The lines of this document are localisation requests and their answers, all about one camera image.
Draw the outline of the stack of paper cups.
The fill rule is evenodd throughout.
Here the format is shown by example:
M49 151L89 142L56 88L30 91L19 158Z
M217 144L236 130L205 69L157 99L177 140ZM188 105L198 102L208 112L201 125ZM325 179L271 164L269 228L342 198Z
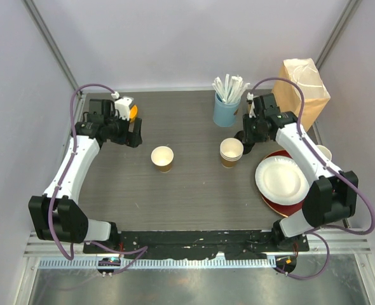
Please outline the stack of paper cups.
M232 168L243 155L243 144L236 138L224 139L219 148L221 163L225 168Z

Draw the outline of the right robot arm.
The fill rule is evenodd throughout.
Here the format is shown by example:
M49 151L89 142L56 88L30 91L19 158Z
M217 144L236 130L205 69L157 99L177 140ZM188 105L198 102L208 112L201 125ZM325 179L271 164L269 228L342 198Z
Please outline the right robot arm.
M358 177L344 172L316 147L293 112L282 112L272 93L258 97L249 93L248 113L243 115L243 143L274 140L303 172L309 189L300 210L273 224L271 243L287 250L302 234L347 219L355 214Z

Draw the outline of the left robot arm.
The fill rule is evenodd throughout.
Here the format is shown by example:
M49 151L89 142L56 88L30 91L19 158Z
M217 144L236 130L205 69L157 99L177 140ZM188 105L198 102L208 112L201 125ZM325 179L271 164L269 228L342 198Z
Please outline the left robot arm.
M90 100L89 110L74 125L69 149L53 181L41 196L29 200L29 212L40 240L73 244L93 241L107 254L119 249L116 224L88 218L79 207L79 194L90 165L105 142L141 145L142 120L132 112L134 107L133 98L126 96Z

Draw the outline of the black lid stack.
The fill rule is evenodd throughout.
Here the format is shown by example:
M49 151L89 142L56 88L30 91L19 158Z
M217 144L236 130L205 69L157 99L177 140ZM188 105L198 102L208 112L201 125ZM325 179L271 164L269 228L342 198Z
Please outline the black lid stack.
M234 136L235 139L239 140L243 145L243 155L246 155L251 152L252 148L254 147L254 143L246 143L244 141L244 132L243 130L237 132Z

